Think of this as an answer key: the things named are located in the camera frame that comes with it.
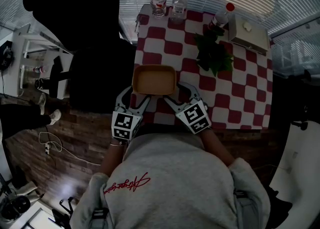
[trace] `red bottle cap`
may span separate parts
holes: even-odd
[[[226,6],[226,9],[228,10],[228,11],[234,11],[235,10],[235,5],[233,5],[232,3],[228,3]]]

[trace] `leaves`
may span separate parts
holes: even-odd
[[[212,31],[208,30],[204,35],[196,34],[195,42],[199,50],[197,64],[208,71],[212,71],[214,76],[220,71],[232,71],[233,56],[229,54],[223,44],[217,44],[218,36],[224,34],[224,30],[217,27]]]

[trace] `red and white checkered tablecloth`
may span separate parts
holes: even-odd
[[[208,115],[214,129],[267,128],[272,102],[272,60],[266,56],[228,42],[228,31],[218,39],[233,54],[233,72],[219,72],[214,77],[196,64],[198,48],[195,33],[203,34],[213,15],[188,10],[182,24],[173,24],[167,15],[152,16],[150,5],[139,14],[139,33],[135,66],[167,65],[176,70],[177,82],[195,86],[208,105]],[[143,95],[132,94],[131,106],[140,104]],[[188,101],[177,88],[173,98]],[[143,114],[145,123],[180,124],[174,111],[162,96],[153,96]]]

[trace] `white cable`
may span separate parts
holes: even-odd
[[[49,135],[52,135],[52,136],[56,137],[56,138],[59,140],[60,143],[58,143],[58,142],[56,142],[56,141],[48,141],[48,142],[45,142],[45,143],[41,143],[41,141],[40,141],[41,133],[43,133],[43,134],[49,134]],[[89,164],[92,164],[92,165],[100,166],[100,164],[92,163],[92,162],[87,161],[87,160],[85,160],[85,159],[81,159],[81,158],[75,156],[73,153],[69,152],[66,148],[64,148],[64,147],[62,146],[62,142],[61,142],[60,138],[57,137],[55,134],[52,134],[52,133],[50,133],[50,132],[43,132],[43,131],[40,132],[40,133],[39,133],[39,143],[40,143],[41,145],[53,144],[54,147],[55,147],[55,149],[56,149],[59,153],[61,153],[62,150],[64,149],[64,150],[66,150],[69,154],[71,154],[73,157],[77,158],[77,159],[80,160],[80,161],[83,161],[83,162],[86,162],[86,163],[89,163]]]

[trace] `tan tray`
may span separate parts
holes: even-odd
[[[177,74],[168,65],[140,65],[134,70],[132,85],[140,94],[171,95],[176,91]]]

